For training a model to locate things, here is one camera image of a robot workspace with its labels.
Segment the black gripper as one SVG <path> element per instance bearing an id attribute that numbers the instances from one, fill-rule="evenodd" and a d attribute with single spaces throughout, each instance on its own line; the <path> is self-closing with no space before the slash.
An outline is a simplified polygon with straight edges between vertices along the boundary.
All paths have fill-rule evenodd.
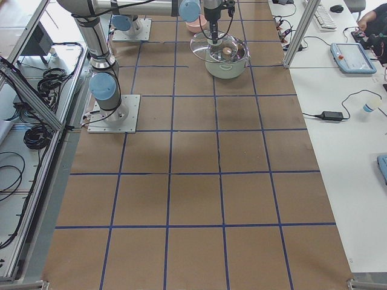
<path id="1" fill-rule="evenodd" d="M 235 1 L 233 0 L 204 0 L 204 17 L 210 22 L 210 38 L 215 45 L 218 43 L 218 23 L 223 10 L 227 10 L 230 18 L 235 13 Z"/>

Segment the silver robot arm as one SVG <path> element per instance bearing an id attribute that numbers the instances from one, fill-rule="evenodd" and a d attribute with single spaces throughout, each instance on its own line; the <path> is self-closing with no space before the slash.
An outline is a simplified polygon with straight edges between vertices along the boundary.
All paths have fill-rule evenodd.
<path id="1" fill-rule="evenodd" d="M 116 30 L 129 35 L 139 34 L 143 29 L 137 15 L 113 15 L 112 25 Z"/>
<path id="2" fill-rule="evenodd" d="M 209 23 L 206 36 L 212 44 L 220 43 L 218 20 L 226 10 L 234 15 L 234 1 L 59 1 L 70 12 L 86 41 L 95 75 L 89 89 L 100 108 L 98 124 L 119 124 L 127 116 L 128 107 L 123 104 L 119 84 L 119 65 L 106 43 L 100 17 L 112 14 L 118 18 L 131 19 L 138 15 L 181 17 L 193 22 L 204 15 Z"/>

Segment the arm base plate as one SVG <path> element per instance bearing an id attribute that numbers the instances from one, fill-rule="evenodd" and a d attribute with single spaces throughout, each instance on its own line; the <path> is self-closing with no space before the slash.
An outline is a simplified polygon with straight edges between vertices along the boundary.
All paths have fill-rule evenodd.
<path id="1" fill-rule="evenodd" d="M 137 18 L 132 20 L 124 16 L 114 16 L 111 23 L 114 27 L 113 42 L 141 42 L 149 40 L 152 19 Z"/>
<path id="2" fill-rule="evenodd" d="M 95 101 L 93 110 L 98 112 L 87 121 L 87 131 L 92 134 L 136 133 L 140 99 L 138 94 L 122 95 L 121 105 L 114 112 L 101 110 Z"/>

